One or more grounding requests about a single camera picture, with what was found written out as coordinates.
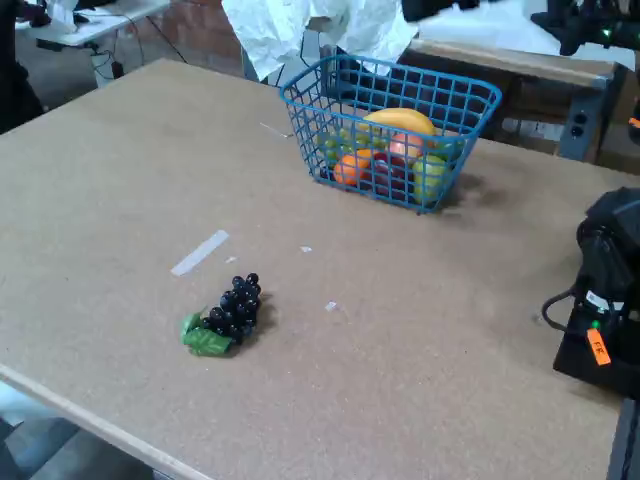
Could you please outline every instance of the tape strip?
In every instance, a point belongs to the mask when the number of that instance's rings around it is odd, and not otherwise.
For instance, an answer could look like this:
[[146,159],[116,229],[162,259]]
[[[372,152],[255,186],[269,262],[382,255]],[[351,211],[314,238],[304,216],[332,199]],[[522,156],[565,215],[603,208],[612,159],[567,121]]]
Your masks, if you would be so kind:
[[211,252],[224,243],[229,238],[229,234],[224,230],[218,230],[211,235],[208,240],[205,240],[189,255],[184,257],[182,261],[171,269],[171,273],[179,277],[185,273],[190,272],[193,267],[198,265],[202,260],[207,258]]

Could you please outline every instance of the floor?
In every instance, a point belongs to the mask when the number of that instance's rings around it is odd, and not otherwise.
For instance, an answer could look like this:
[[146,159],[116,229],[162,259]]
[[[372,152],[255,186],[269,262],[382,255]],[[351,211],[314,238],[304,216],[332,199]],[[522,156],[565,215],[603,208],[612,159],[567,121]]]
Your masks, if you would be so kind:
[[[93,67],[86,50],[65,49],[51,52],[36,47],[35,41],[24,33],[16,38],[18,60],[29,70],[29,81],[46,109],[57,108],[96,88]],[[158,58],[179,58],[165,43],[142,43],[145,63]],[[197,51],[180,49],[193,65],[232,75],[241,75],[239,58],[228,59]],[[132,35],[120,32],[116,58],[125,71],[140,66],[140,48]],[[12,453],[29,444],[45,431],[50,420],[22,424],[7,440]],[[81,431],[76,434],[35,476],[33,480],[151,480],[151,472],[138,461],[94,435]]]
[[[105,41],[109,49],[113,49],[112,42],[114,40],[115,37]],[[145,40],[141,46],[145,64],[159,58],[181,61],[171,50],[171,47],[161,39],[158,41]],[[180,47],[180,52],[192,65],[236,76],[240,76],[242,73],[240,52],[238,52],[237,59],[203,54],[184,47]],[[35,41],[22,32],[18,32],[16,37],[18,61],[29,71],[29,82],[46,108],[59,107],[96,88],[90,53],[90,50],[71,48],[61,52],[52,52],[37,48]],[[135,36],[125,32],[119,33],[116,58],[124,65],[125,72],[140,66],[140,47]]]

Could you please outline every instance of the green leaf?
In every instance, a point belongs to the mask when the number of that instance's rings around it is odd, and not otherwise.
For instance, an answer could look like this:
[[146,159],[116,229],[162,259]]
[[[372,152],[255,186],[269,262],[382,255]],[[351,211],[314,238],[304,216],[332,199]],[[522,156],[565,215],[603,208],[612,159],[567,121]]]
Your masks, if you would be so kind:
[[217,356],[226,353],[231,345],[231,339],[211,330],[196,328],[184,336],[182,343],[189,345],[194,355]]
[[187,333],[189,333],[194,328],[202,326],[202,320],[200,319],[201,315],[202,315],[202,312],[192,313],[191,315],[187,315],[185,319],[182,321],[182,331],[180,332],[180,339],[182,340],[182,343],[184,343],[185,345],[187,345],[184,342],[184,339]]

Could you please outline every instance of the orange tag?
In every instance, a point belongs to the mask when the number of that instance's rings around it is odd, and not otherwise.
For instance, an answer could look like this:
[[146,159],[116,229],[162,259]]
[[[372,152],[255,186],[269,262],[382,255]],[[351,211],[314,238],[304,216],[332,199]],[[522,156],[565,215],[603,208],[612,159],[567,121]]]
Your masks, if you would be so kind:
[[609,352],[607,352],[607,347],[604,346],[604,340],[602,340],[600,332],[595,328],[590,328],[587,330],[587,338],[589,339],[593,356],[596,357],[598,365],[609,365],[611,358],[609,358]]

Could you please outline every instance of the green apple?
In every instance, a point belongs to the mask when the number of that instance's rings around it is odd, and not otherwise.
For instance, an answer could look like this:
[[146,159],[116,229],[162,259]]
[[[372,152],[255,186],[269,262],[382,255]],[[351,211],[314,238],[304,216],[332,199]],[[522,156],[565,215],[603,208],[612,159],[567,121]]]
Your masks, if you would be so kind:
[[416,203],[424,204],[438,197],[440,186],[447,180],[449,169],[447,162],[435,155],[427,155],[411,167],[413,170],[413,198]]

